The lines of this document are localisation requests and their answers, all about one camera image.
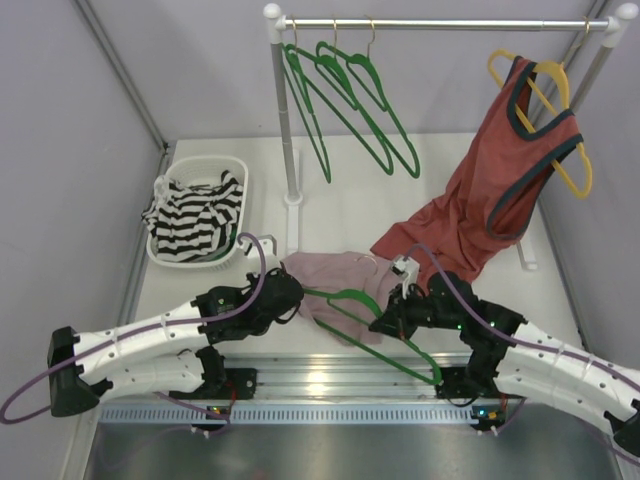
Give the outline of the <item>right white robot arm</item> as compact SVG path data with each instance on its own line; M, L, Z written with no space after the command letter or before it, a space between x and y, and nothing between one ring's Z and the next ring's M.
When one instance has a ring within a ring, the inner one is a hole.
M583 420L639 454L639 374L577 349L523 315L482 300L451 272L427 288L391 290L387 307L369 329L408 340L420 328L458 333L471 350L452 397L522 397Z

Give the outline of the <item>pink tank top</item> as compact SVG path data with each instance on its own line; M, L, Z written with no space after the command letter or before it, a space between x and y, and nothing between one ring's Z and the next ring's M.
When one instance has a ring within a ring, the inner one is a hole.
M282 264L305 289L330 294L355 290L375 300L381 310L386 309L391 290L399 284L390 270L390 261L357 252L296 252L284 258ZM383 340L381 334L368 330L377 315L355 299L329 301L305 295L299 314L311 323L321 321L366 345L379 345Z

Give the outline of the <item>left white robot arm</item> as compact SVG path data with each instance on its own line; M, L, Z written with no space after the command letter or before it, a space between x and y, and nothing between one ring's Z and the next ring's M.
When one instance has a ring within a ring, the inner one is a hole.
M108 400L166 392L176 399L213 399L229 380L219 343L265 334L301 305L301 284L282 268L249 273L244 287L216 286L156 317L121 328L51 336L51 413L62 418Z

